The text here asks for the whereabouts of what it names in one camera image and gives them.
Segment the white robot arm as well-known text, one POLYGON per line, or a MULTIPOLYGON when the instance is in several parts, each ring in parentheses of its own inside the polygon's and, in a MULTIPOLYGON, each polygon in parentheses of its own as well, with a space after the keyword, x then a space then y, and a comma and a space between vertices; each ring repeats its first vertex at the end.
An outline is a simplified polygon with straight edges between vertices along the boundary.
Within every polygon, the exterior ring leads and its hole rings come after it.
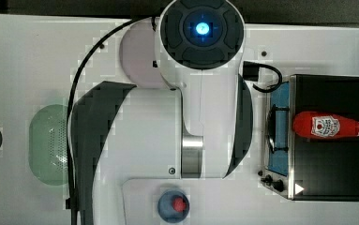
POLYGON ((104 81, 74 105, 72 225, 217 225, 219 186, 252 140, 246 28, 229 0, 172 0, 155 27, 159 88, 104 81))

